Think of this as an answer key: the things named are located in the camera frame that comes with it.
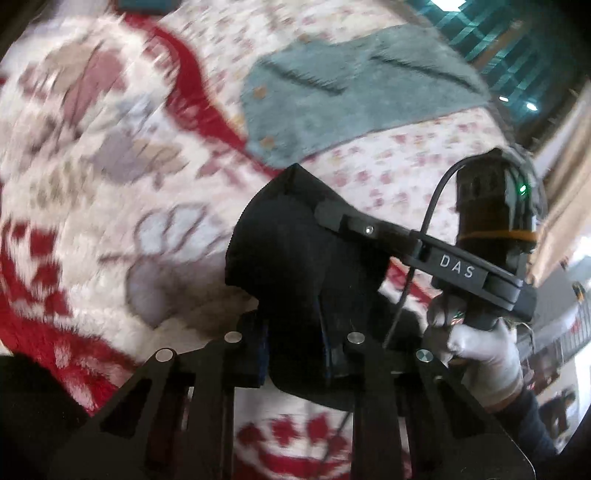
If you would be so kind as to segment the white gloved right hand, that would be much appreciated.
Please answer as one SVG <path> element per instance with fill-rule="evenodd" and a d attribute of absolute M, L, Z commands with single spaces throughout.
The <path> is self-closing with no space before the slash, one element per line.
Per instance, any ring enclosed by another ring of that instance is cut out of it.
<path fill-rule="evenodd" d="M 504 320 L 483 331 L 459 320 L 463 310 L 458 297 L 436 297 L 428 308 L 423 347 L 444 365 L 455 358 L 467 360 L 462 384 L 486 410 L 499 412 L 524 388 L 517 345 Z"/>

